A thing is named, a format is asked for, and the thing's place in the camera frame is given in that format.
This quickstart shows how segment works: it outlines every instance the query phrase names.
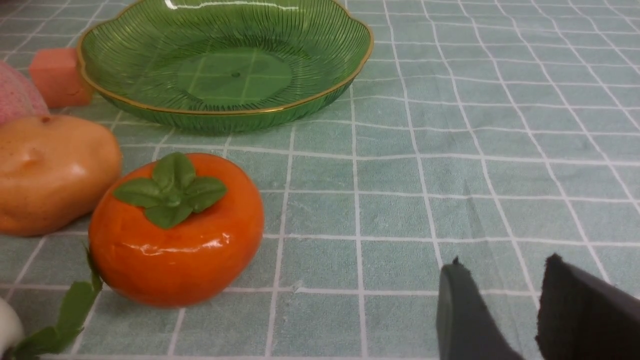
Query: table surface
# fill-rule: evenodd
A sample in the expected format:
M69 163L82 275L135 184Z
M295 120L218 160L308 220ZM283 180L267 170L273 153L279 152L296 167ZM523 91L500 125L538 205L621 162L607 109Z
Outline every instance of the table surface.
M126 3L2 0L0 59L26 73ZM126 172L173 151L226 156L259 186L266 230L220 296L168 311L105 291L58 357L436 359L439 268L455 256L527 359L552 253L640 295L636 0L344 3L376 47L307 120L210 138L98 98L65 110L113 130ZM28 331L88 278L87 223L1 239L0 289Z

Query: orange fruit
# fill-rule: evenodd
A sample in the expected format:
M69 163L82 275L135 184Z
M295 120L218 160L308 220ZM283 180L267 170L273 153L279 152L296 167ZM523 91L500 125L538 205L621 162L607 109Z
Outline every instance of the orange fruit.
M93 212L89 250L119 294L184 307L231 284L263 230L260 192L241 168L211 154L173 153L110 188Z

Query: green leaf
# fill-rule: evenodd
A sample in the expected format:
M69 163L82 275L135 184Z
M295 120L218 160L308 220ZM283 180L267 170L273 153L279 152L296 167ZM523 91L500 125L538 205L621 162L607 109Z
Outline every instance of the green leaf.
M74 282L62 300L58 332L68 334L82 328L97 295L90 282Z
M185 191L185 201L195 213L201 213L227 193L225 184L215 177L196 177Z
M102 289L102 280L95 272L88 250L87 260L92 270L92 282L74 282L62 300L56 326L45 327L22 340L9 354L11 360L37 360L39 355L59 354L80 335Z
M57 349L57 341L58 332L53 326L48 326L22 340L13 350L12 357L16 360L23 360L49 354Z
M174 152L160 159L152 174L162 191L171 188L186 189L196 177L191 160L181 152Z
M185 221L193 212L189 204L181 203L178 206L156 206L145 209L145 216L149 221L161 229L171 229Z
M151 208L162 204L163 197L160 187L155 181L146 177L129 180L118 186L113 196L129 205Z

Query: orange sponge cube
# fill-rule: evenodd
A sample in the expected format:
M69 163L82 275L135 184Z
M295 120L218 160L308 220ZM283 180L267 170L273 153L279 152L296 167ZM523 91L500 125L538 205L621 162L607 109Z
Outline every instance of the orange sponge cube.
M80 76L74 48L40 50L29 66L29 73L49 108L91 103L93 90Z

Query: green glass bowl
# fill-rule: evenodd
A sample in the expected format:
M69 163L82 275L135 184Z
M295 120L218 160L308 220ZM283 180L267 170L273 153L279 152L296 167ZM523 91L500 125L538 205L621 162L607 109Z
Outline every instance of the green glass bowl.
M80 73L116 107L227 134L331 104L373 50L334 0L139 0L79 40Z

